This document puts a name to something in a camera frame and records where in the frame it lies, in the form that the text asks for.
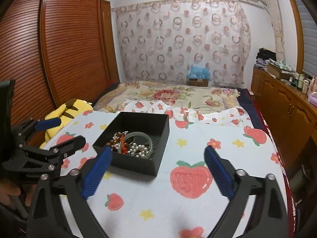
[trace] green bangle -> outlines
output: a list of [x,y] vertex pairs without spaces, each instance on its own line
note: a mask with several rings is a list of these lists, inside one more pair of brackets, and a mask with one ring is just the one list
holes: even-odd
[[[134,136],[141,136],[141,137],[144,137],[148,140],[149,142],[149,145],[150,145],[150,150],[149,152],[147,153],[147,155],[144,157],[145,159],[148,159],[152,152],[153,152],[153,141],[152,139],[150,138],[149,135],[145,134],[144,132],[131,132],[131,133],[128,133],[127,135],[124,136],[124,140],[123,141],[126,141],[128,138],[131,138],[131,137],[134,137]],[[121,150],[121,147],[122,147],[122,140],[120,141],[119,143],[119,147],[118,147],[118,153],[122,153],[122,150]]]

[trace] patterned curtain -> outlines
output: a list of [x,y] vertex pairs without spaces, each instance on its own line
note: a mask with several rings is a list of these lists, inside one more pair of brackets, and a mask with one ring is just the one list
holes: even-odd
[[236,0],[164,0],[116,9],[127,80],[185,84],[191,65],[215,86],[243,86],[251,32]]

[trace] open black box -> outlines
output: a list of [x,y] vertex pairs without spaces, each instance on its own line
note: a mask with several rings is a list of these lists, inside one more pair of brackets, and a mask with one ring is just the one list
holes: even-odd
[[[132,157],[117,152],[113,153],[111,165],[150,176],[157,176],[161,165],[168,135],[170,134],[169,117],[167,114],[120,112],[99,136],[93,147],[96,151],[104,149],[106,143],[116,132],[144,132],[152,141],[159,139],[154,145],[155,153],[149,159]],[[146,141],[143,137],[136,137],[136,141]]]

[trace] wooden wardrobe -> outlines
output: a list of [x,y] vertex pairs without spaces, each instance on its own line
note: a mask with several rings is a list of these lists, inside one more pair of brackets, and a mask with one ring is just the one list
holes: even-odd
[[[102,16],[101,1],[15,0],[7,10],[0,22],[0,81],[16,80],[13,125],[43,119],[72,98],[92,102],[110,80],[118,81],[111,18]],[[43,141],[41,133],[31,144]]]

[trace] stuffed animal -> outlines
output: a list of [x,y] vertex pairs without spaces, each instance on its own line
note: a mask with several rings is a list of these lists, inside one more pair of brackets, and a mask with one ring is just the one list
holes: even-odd
[[40,146],[42,148],[46,142],[53,138],[56,133],[59,132],[64,126],[72,121],[77,115],[85,112],[93,111],[93,108],[88,102],[79,99],[71,99],[65,104],[61,105],[55,111],[51,112],[45,117],[45,120],[59,117],[61,119],[61,125],[48,129],[45,133],[45,142]]

